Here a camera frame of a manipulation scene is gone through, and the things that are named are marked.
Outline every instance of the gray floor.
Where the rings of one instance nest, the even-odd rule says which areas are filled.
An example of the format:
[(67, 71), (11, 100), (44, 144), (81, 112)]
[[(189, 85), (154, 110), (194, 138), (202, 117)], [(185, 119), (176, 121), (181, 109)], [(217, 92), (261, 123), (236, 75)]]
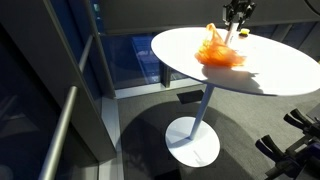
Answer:
[(320, 91), (292, 97), (265, 97), (216, 88), (204, 117), (219, 136), (221, 150), (209, 166), (191, 168), (167, 150), (164, 133), (176, 118), (195, 116), (199, 102), (182, 105), (176, 94), (202, 89), (193, 86), (118, 101), (125, 180), (149, 180), (176, 170), (183, 180), (264, 179), (274, 166), (254, 145), (269, 134), (284, 150), (302, 132), (282, 120), (299, 108), (309, 112), (320, 103)]

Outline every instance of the white round table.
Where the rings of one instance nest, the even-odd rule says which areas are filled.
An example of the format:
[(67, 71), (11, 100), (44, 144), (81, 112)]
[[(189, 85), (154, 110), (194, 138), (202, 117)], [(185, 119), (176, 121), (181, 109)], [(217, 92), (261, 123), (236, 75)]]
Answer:
[[(222, 29), (218, 32), (222, 38), (228, 33)], [(320, 66), (315, 60), (290, 46), (252, 34), (247, 38), (235, 35), (229, 45), (247, 57), (244, 66), (204, 66), (194, 55), (205, 36), (205, 28), (179, 28), (158, 34), (151, 43), (163, 63), (207, 84), (196, 118), (178, 118), (166, 131), (171, 154), (191, 167), (209, 165), (219, 154), (217, 134), (202, 121), (214, 87), (271, 96), (301, 95), (320, 87)]]

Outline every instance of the table base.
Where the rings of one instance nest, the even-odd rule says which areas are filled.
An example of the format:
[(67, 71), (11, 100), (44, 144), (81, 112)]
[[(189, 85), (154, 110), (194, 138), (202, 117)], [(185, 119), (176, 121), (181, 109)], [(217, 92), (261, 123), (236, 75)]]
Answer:
[(166, 144), (170, 153), (190, 167), (211, 164), (218, 156), (220, 142), (216, 132), (204, 121), (194, 139), (189, 138), (195, 118), (181, 117), (174, 120), (166, 131)]

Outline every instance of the orange plastic bag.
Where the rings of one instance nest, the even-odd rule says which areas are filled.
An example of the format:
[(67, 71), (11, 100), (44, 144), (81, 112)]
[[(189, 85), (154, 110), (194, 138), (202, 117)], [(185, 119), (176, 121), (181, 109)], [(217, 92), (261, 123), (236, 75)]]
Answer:
[(213, 23), (207, 25), (206, 31), (209, 35), (195, 54), (201, 64), (228, 67), (243, 65), (245, 58), (226, 46)]

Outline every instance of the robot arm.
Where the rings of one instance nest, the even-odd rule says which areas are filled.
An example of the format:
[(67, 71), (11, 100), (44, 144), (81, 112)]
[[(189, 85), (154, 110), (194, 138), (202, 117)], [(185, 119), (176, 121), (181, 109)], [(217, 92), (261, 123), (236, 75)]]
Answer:
[(223, 20), (230, 30), (231, 24), (236, 22), (235, 16), (238, 16), (237, 30), (241, 29), (242, 24), (250, 19), (256, 4), (251, 0), (232, 0), (228, 5), (223, 6)]

